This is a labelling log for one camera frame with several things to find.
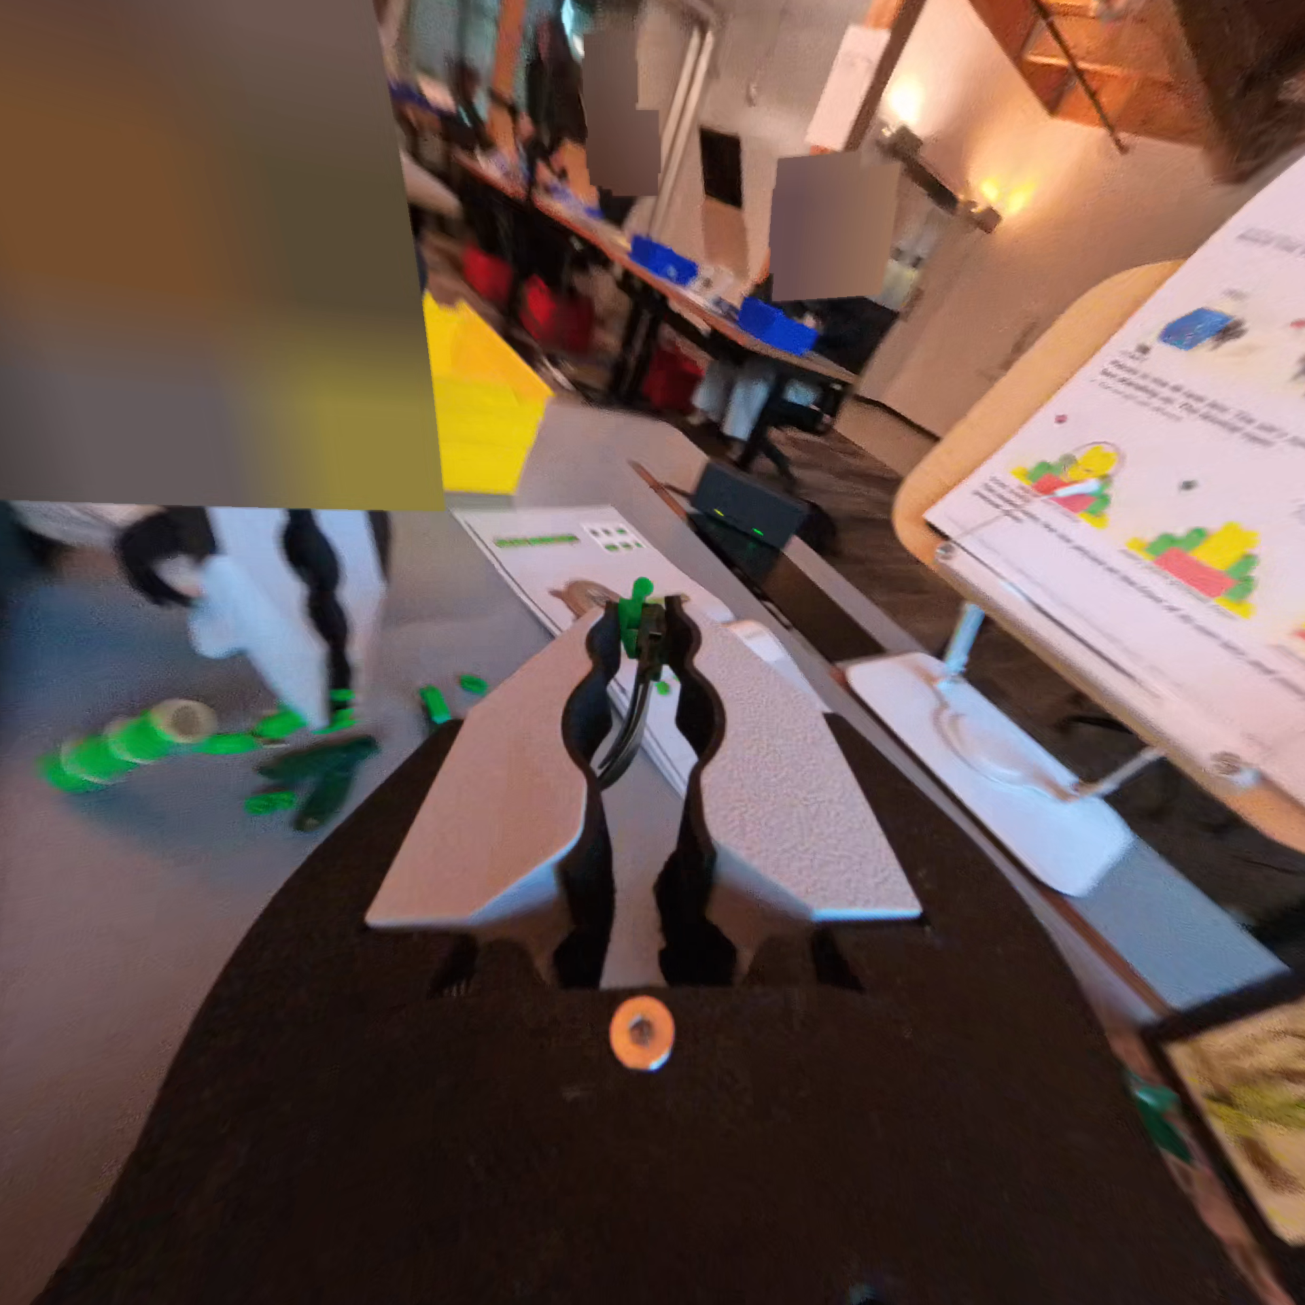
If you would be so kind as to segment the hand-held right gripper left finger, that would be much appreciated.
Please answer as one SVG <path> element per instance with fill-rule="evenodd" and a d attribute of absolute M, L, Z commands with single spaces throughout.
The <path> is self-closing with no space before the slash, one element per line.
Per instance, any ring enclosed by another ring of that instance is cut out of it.
<path fill-rule="evenodd" d="M 621 657 L 617 612 L 593 609 L 469 712 L 366 907 L 370 929 L 513 942 L 556 985 L 598 987 L 615 879 L 596 761 Z"/>

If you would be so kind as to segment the printed instruction sheet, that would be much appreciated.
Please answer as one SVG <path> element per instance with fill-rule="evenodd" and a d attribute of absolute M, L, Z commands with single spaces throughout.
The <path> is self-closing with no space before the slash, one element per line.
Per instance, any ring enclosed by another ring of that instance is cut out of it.
<path fill-rule="evenodd" d="M 1302 250 L 1299 159 L 924 516 L 1176 752 L 1294 805 Z"/>

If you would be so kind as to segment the wall lamp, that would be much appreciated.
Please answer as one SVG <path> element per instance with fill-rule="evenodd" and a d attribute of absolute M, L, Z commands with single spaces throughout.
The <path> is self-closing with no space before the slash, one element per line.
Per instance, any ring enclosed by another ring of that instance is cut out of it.
<path fill-rule="evenodd" d="M 906 123 L 881 124 L 875 145 L 902 166 L 907 180 L 932 204 L 986 235 L 993 235 L 1003 221 L 1016 218 L 1028 202 L 1027 196 L 1002 193 L 994 183 L 965 187 L 949 179 L 924 155 L 923 138 Z"/>

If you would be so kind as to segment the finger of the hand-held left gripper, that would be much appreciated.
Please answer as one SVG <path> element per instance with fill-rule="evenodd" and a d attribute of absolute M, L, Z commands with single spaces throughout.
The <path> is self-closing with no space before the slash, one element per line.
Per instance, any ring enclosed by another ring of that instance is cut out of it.
<path fill-rule="evenodd" d="M 241 654 L 278 704 L 332 724 L 353 687 L 345 567 L 309 510 L 206 508 L 211 549 L 189 612 L 205 656 Z"/>
<path fill-rule="evenodd" d="M 362 696 L 370 679 L 373 653 L 388 589 L 393 524 L 388 511 L 321 510 L 320 533 L 337 564 L 331 592 L 340 617 L 323 639 L 323 704 L 332 691 Z"/>

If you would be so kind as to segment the white stand base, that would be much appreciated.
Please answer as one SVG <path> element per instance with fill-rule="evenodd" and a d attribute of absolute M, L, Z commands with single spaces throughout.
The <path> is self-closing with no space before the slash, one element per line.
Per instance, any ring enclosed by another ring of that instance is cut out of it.
<path fill-rule="evenodd" d="M 1042 886 L 1081 898 L 1134 836 L 1100 797 L 937 657 L 842 665 L 847 688 Z"/>

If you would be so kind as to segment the long wooden table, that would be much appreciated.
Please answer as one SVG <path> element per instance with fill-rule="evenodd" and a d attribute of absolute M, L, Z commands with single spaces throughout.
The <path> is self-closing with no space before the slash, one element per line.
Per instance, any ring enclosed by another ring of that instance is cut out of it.
<path fill-rule="evenodd" d="M 609 375 L 607 396 L 610 399 L 632 403 L 641 395 L 641 384 L 662 328 L 671 328 L 680 336 L 702 336 L 704 350 L 711 354 L 730 359 L 738 354 L 758 356 L 786 376 L 808 378 L 812 384 L 833 387 L 839 395 L 854 389 L 856 373 L 815 353 L 797 354 L 774 348 L 747 334 L 728 316 L 713 311 L 707 302 L 685 288 L 638 264 L 631 256 L 627 238 L 607 222 L 592 221 L 578 204 L 554 201 L 537 190 L 527 193 L 522 183 L 503 173 L 497 157 L 453 149 L 450 160 L 464 174 L 492 188 L 497 197 L 517 207 L 530 207 L 539 218 L 568 232 L 620 270 L 617 288 L 629 302 L 626 319 L 629 340 L 621 347 Z"/>

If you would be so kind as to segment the grey desk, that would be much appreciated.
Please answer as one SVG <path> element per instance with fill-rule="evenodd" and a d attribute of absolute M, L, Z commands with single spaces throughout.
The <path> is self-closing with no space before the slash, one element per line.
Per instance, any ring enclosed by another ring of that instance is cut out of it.
<path fill-rule="evenodd" d="M 415 691 L 491 681 L 544 628 L 449 511 L 394 514 L 374 729 L 326 836 L 252 819 L 238 758 L 85 800 L 37 758 L 168 696 L 242 715 L 238 662 L 105 566 L 3 612 L 3 1302 L 1258 1302 L 1137 1119 L 1022 887 L 842 691 L 912 640 L 801 544 L 753 592 L 651 477 L 701 455 L 562 407 L 523 499 L 604 503 L 772 629 L 836 716 L 923 925 L 840 926 L 853 987 L 663 994 L 674 1049 L 620 1066 L 621 993 L 533 984 L 370 897 L 450 737 Z"/>

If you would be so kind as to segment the yellow plastic bin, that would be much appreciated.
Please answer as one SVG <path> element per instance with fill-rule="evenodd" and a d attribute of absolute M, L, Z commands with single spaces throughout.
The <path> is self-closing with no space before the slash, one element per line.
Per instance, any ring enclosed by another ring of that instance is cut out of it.
<path fill-rule="evenodd" d="M 551 389 L 471 305 L 426 294 L 421 308 L 444 490 L 511 497 Z"/>

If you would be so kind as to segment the leafy green toy stem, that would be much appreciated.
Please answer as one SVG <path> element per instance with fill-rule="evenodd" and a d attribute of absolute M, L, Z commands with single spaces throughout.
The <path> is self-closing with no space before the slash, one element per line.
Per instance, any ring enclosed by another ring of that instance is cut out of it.
<path fill-rule="evenodd" d="M 1179 1108 L 1177 1095 L 1165 1086 L 1149 1083 L 1132 1069 L 1123 1071 L 1123 1081 L 1145 1133 L 1157 1150 L 1177 1164 L 1191 1165 L 1193 1151 L 1173 1120 Z"/>

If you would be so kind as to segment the green toy bamboo stalk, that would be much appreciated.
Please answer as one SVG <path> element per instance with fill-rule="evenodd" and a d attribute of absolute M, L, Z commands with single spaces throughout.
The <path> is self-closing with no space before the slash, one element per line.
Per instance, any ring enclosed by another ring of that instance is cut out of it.
<path fill-rule="evenodd" d="M 331 695 L 325 729 L 311 729 L 290 707 L 273 709 L 245 729 L 224 729 L 206 704 L 169 698 L 59 744 L 37 769 L 54 789 L 90 794 L 182 757 L 244 757 L 262 766 L 284 754 L 362 737 L 348 732 L 353 724 L 353 696 L 346 690 Z"/>

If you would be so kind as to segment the blue storage bin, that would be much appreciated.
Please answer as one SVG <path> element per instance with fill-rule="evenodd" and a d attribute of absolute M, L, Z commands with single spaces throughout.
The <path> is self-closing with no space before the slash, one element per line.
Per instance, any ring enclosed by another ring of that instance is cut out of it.
<path fill-rule="evenodd" d="M 638 269 L 682 289 L 690 288 L 699 275 L 697 261 L 643 233 L 631 236 L 629 256 Z"/>
<path fill-rule="evenodd" d="M 820 329 L 792 319 L 778 306 L 755 297 L 746 297 L 738 309 L 739 329 L 784 354 L 806 356 L 820 337 Z"/>

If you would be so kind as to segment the red storage bin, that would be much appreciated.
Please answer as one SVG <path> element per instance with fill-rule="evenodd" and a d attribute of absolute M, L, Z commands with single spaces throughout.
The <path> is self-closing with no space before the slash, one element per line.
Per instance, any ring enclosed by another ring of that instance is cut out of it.
<path fill-rule="evenodd" d="M 525 283 L 519 319 L 545 350 L 587 354 L 593 347 L 595 302 L 578 291 L 554 291 L 537 275 Z"/>

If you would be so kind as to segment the black electronic box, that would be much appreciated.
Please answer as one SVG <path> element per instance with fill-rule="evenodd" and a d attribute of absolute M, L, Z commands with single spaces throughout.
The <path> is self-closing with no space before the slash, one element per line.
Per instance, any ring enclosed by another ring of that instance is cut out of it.
<path fill-rule="evenodd" d="M 690 511 L 753 545 L 784 550 L 792 539 L 822 539 L 823 517 L 806 500 L 760 482 L 727 462 L 708 462 L 690 491 Z"/>

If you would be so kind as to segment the dark green toy leaf pair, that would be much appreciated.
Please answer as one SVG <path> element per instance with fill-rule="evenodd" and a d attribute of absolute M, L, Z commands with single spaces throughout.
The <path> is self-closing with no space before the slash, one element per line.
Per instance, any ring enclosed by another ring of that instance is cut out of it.
<path fill-rule="evenodd" d="M 632 766 L 648 723 L 651 699 L 666 668 L 668 620 L 662 603 L 652 601 L 654 584 L 641 577 L 631 595 L 615 603 L 623 651 L 634 660 L 634 679 L 624 719 L 596 768 L 600 789 L 610 789 Z"/>
<path fill-rule="evenodd" d="M 298 797 L 290 813 L 290 827 L 315 834 L 342 814 L 354 789 L 359 771 L 380 752 L 370 735 L 306 747 L 278 755 L 258 768 L 264 789 L 293 789 Z"/>

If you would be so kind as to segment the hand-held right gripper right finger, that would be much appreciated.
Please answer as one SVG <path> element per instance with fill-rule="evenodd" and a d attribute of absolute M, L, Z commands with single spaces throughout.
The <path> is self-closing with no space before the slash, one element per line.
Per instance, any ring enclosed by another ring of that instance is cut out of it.
<path fill-rule="evenodd" d="M 663 664 L 693 757 L 657 876 L 663 980 L 730 987 L 769 942 L 921 923 L 831 712 L 778 639 L 669 598 Z"/>

